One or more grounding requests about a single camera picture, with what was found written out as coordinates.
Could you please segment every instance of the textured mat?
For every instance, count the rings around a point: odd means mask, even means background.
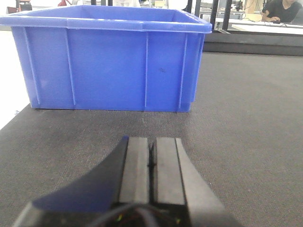
[[[123,135],[182,138],[243,225],[303,226],[302,60],[204,53],[189,113],[26,107],[0,130],[0,226],[89,171]]]

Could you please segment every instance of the hand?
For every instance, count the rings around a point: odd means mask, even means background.
[[[270,22],[273,22],[273,21],[280,21],[280,18],[278,18],[278,17],[271,17],[271,18],[269,19],[269,21],[270,21]]]

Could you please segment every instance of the black shirt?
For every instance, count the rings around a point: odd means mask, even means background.
[[[267,17],[279,17],[281,22],[289,23],[295,18],[301,8],[302,5],[296,1],[291,5],[291,7],[284,9],[282,0],[271,0],[266,4],[262,11],[263,13],[265,13],[266,10],[269,11],[269,15]]]

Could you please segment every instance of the blue plastic crate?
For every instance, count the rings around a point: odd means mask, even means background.
[[[72,6],[0,17],[32,108],[187,112],[211,24],[170,9]]]

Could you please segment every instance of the cable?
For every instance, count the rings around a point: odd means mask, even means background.
[[[167,222],[171,222],[175,224],[175,220],[167,215],[159,212],[155,207],[146,205],[146,204],[126,204],[120,207],[117,207],[109,212],[103,214],[92,223],[88,224],[87,227],[100,227],[103,224],[116,219],[117,217],[126,214],[127,212],[134,212],[139,215],[146,227],[159,227],[157,221],[155,219],[155,215],[159,218],[166,220]]]

